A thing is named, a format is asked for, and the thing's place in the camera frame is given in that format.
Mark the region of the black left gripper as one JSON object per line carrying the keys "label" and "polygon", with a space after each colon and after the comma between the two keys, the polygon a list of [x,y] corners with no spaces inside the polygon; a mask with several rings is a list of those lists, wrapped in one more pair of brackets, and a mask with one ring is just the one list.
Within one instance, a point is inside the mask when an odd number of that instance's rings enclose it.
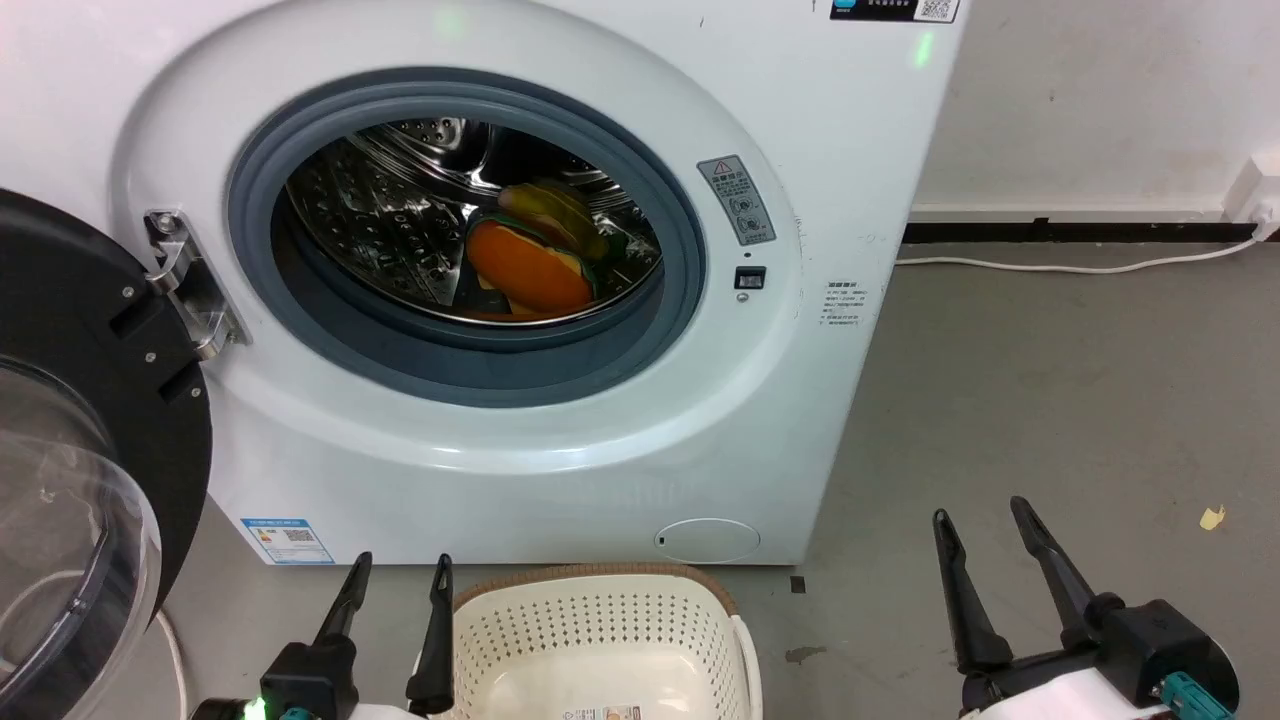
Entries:
{"label": "black left gripper", "polygon": [[[442,553],[430,584],[430,618],[415,670],[407,680],[407,710],[419,717],[454,707],[453,562]],[[374,568],[372,552],[352,564],[314,643],[287,644],[261,675],[251,700],[209,698],[192,719],[348,719],[358,705],[356,646],[349,639]]]}

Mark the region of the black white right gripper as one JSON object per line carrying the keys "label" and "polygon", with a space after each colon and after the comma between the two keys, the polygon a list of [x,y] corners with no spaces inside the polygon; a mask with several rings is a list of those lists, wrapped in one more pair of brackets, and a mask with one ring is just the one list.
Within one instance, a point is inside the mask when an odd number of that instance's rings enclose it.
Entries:
{"label": "black white right gripper", "polygon": [[1014,659],[991,624],[945,509],[932,528],[957,670],[960,719],[1235,719],[1231,660],[1165,600],[1126,607],[1096,593],[1030,502],[1010,498],[1027,552],[1039,564],[1065,650]]}

